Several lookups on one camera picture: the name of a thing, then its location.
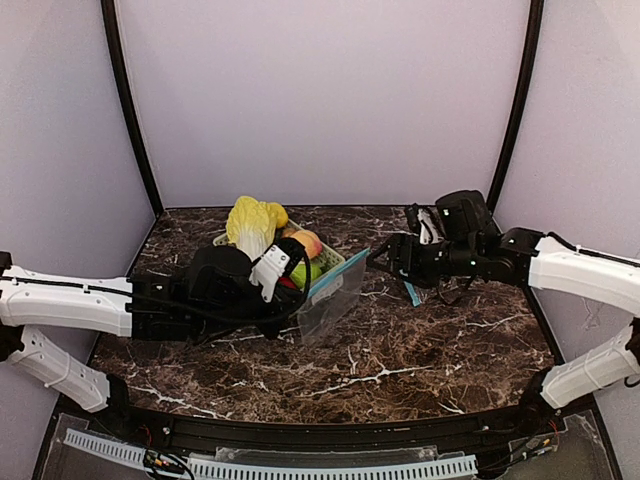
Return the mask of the clear zip bag blue zipper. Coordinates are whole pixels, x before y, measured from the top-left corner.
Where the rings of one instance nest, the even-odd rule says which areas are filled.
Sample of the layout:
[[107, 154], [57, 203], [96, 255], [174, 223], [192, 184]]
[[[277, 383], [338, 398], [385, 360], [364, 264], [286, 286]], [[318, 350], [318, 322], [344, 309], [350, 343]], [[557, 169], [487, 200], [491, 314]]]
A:
[[404, 285], [411, 300], [412, 306], [420, 306], [424, 301], [424, 294], [422, 293], [422, 290], [408, 281], [404, 281]]

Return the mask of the orange pink peach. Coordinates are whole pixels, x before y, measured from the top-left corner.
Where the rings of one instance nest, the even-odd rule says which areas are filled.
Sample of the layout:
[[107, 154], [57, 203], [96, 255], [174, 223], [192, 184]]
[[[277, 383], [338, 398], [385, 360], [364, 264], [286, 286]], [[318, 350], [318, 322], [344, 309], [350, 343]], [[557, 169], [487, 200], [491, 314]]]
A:
[[282, 237], [293, 238], [301, 243], [310, 260], [318, 257], [323, 251], [323, 244], [320, 238], [313, 231], [287, 228], [283, 231]]

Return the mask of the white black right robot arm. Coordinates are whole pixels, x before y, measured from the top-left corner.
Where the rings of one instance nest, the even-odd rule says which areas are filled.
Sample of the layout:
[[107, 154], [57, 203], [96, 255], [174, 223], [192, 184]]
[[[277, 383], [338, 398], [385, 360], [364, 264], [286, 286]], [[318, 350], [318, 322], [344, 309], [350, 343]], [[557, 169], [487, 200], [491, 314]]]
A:
[[639, 374], [639, 262], [572, 244], [555, 232], [501, 231], [482, 194], [461, 190], [441, 197], [428, 213], [413, 204], [410, 231], [395, 233], [367, 265], [415, 287], [438, 288], [453, 277], [553, 290], [621, 309], [634, 319], [619, 334], [571, 362], [534, 375], [520, 403], [540, 411]]

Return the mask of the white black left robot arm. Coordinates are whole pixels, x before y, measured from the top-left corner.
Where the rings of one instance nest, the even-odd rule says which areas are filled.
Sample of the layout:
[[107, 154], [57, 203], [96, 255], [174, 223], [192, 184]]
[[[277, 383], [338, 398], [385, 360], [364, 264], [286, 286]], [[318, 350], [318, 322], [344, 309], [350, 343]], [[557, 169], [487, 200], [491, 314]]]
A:
[[1, 359], [90, 413], [123, 412], [125, 381], [91, 369], [50, 341], [43, 326], [144, 341], [189, 341], [254, 326], [272, 336], [306, 301], [282, 284], [310, 259], [296, 240], [278, 241], [256, 259], [228, 245], [199, 249], [175, 275], [112, 279], [44, 275], [1, 255]]

